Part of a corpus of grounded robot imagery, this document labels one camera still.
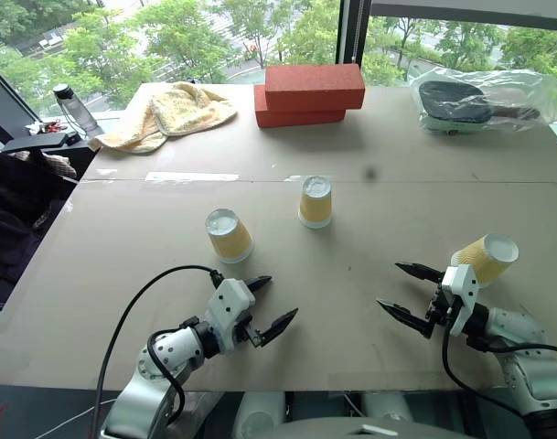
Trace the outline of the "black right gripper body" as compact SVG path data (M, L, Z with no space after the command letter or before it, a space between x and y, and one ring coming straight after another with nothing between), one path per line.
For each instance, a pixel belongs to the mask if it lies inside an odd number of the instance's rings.
M436 286L433 299L425 313L425 319L433 325L445 326L446 319L451 313L454 296L446 292L442 284Z

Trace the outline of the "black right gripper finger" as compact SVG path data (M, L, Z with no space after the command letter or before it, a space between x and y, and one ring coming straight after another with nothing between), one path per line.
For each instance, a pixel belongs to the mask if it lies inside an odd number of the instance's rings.
M431 313L427 311L424 318L420 318L412 314L412 312L395 303L387 302L382 299L377 298L376 302L386 311L391 317L393 317L398 322L406 325L407 327L414 329L423 337L429 339L435 327L435 322L431 318Z
M443 272L416 262L396 262L395 265L410 276L419 280L441 282L444 277Z

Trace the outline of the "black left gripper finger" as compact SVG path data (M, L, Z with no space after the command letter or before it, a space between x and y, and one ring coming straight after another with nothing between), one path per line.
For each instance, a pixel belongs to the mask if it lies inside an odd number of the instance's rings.
M245 283L248 289L252 293L255 293L256 291L262 289L269 282L271 282L272 279L273 278L271 275L261 275L254 278L247 279Z
M264 347L267 344L269 344L271 341L273 341L275 338L280 336L290 325L292 320L295 318L297 312L298 309L295 308L283 314L282 316L278 317L277 319L275 319L271 323L270 327L260 334L260 340L261 340L260 346Z

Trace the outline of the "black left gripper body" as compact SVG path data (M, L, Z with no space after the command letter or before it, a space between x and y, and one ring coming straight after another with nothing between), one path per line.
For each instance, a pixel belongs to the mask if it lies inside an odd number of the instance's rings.
M238 344L249 341L255 348L263 346L262 332L252 325L252 315L249 312L246 312L237 321L234 328L234 338Z

